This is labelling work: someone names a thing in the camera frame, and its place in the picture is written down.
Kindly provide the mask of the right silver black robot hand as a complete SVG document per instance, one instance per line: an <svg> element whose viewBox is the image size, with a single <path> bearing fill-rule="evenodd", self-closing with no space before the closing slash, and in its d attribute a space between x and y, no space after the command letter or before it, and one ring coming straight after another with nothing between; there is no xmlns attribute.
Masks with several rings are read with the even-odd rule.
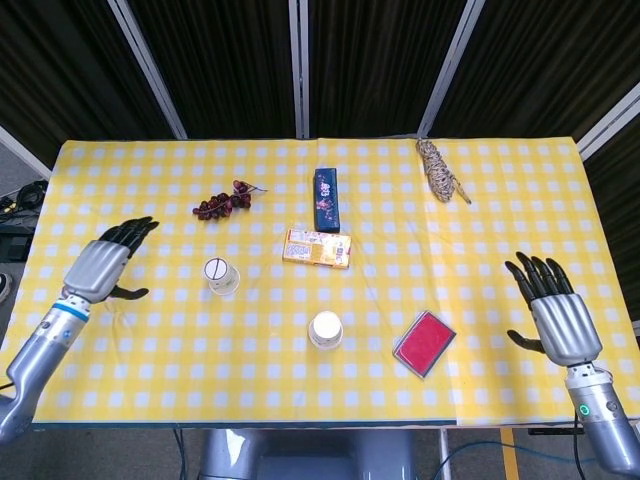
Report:
<svg viewBox="0 0 640 480"><path fill-rule="evenodd" d="M526 338L513 329L507 331L508 337L559 366L594 361L602 343L582 297L574 291L562 266L552 258L529 257L520 251L516 257L517 264L507 261L505 267L517 283L539 337Z"/></svg>

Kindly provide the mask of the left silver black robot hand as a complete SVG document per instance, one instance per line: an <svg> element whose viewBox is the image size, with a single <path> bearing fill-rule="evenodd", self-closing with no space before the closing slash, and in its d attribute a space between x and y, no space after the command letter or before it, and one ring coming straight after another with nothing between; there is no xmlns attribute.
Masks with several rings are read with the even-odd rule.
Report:
<svg viewBox="0 0 640 480"><path fill-rule="evenodd" d="M91 241L66 274L61 297L75 295L96 304L110 297L131 301L146 296L147 288L128 290L118 281L136 250L158 225L151 216L129 219Z"/></svg>

